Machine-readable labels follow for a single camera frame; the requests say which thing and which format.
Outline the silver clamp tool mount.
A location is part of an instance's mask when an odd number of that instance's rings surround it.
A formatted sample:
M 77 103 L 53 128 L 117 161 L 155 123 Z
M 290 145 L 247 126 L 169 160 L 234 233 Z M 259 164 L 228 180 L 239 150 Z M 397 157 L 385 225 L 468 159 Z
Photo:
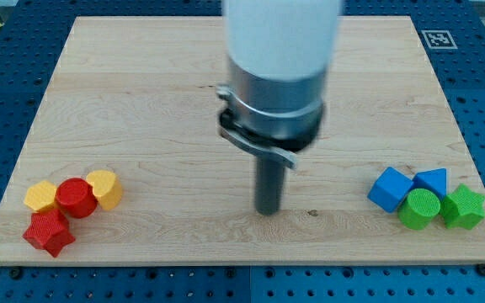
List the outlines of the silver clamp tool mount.
M 217 86 L 227 106 L 219 113 L 219 134 L 239 149 L 297 166 L 297 152 L 317 137 L 325 105 L 326 70 L 291 80 L 261 77 L 228 60 L 228 82 Z

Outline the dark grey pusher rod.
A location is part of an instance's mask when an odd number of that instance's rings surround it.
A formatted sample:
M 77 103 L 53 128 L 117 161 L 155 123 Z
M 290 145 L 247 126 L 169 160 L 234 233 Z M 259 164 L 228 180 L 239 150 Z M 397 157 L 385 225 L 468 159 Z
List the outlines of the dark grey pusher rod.
M 285 181 L 285 166 L 279 162 L 256 158 L 254 207 L 261 215 L 273 215 L 280 209 Z

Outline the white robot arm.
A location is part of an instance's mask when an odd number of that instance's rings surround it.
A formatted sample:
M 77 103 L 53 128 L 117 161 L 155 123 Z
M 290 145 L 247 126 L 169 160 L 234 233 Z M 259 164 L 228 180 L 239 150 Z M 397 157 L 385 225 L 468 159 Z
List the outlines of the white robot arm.
M 255 157 L 253 203 L 262 215 L 280 209 L 285 170 L 321 128 L 342 0 L 225 1 L 229 79 L 219 132 Z

